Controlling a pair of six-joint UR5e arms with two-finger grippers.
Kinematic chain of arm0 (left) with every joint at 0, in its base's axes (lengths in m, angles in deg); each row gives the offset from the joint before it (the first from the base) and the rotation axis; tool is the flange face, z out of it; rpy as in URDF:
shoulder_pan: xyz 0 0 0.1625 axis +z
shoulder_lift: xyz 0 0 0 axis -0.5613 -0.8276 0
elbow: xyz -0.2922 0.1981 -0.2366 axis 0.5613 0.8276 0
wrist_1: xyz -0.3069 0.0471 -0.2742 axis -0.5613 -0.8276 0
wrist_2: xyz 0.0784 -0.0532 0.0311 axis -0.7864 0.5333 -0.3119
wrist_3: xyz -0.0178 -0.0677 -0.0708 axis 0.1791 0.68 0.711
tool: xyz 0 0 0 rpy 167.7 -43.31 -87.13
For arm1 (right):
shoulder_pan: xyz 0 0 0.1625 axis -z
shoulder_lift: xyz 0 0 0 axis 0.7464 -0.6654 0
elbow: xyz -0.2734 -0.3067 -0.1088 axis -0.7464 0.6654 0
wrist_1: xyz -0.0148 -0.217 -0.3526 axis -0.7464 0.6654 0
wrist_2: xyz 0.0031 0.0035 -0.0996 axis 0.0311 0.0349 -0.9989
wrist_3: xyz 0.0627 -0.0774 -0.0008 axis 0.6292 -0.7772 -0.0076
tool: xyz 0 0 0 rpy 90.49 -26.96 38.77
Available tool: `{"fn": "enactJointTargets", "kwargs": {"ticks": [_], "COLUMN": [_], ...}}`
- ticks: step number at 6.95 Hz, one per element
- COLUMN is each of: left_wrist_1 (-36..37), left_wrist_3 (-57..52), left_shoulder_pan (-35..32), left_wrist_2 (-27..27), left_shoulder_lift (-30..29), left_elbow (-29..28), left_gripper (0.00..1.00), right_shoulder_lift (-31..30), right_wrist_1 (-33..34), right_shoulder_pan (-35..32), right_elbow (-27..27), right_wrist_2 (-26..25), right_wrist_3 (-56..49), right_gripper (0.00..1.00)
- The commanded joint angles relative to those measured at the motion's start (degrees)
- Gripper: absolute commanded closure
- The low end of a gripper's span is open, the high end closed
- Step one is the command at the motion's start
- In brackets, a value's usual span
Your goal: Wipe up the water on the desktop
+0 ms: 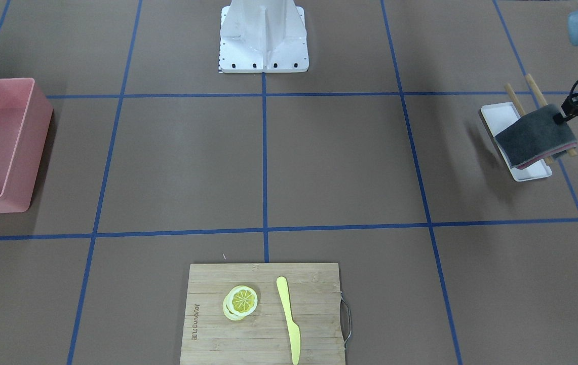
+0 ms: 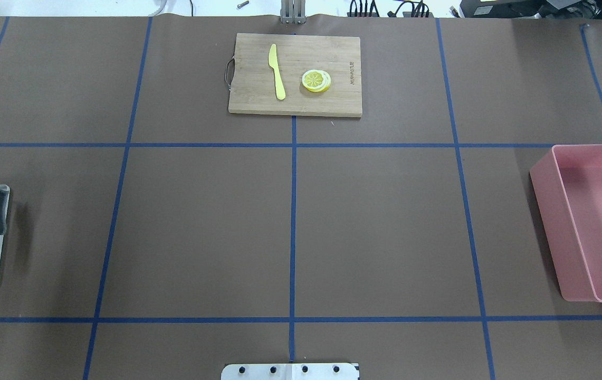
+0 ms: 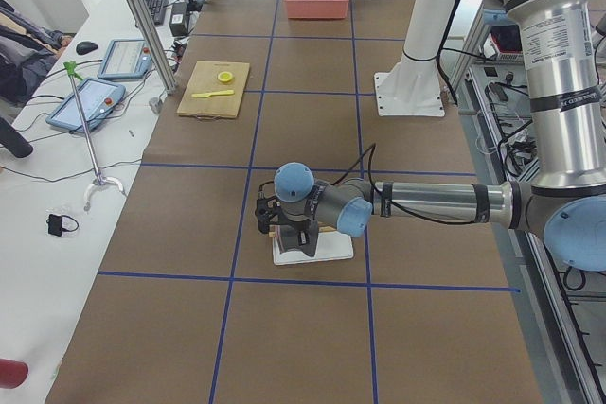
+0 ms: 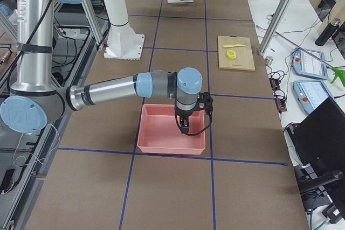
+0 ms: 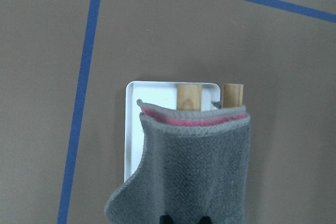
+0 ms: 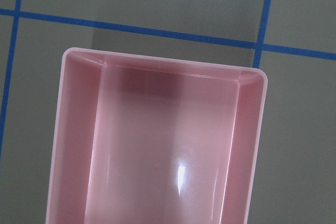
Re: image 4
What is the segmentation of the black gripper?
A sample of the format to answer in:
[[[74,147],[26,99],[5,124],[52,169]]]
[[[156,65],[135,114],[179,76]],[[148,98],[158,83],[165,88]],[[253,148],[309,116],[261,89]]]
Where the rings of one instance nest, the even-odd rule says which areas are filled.
[[[195,113],[195,110],[175,110],[176,123],[181,128],[181,133],[187,135],[190,129],[189,117]]]

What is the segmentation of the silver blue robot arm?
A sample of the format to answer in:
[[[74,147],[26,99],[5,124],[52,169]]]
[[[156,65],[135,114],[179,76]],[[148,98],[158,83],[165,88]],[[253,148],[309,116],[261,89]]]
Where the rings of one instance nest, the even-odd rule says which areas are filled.
[[[55,1],[17,0],[17,79],[1,104],[3,122],[19,133],[32,133],[85,106],[130,96],[166,97],[174,100],[178,128],[188,134],[188,119],[199,110],[202,98],[202,75],[195,68],[55,87],[51,82]]]

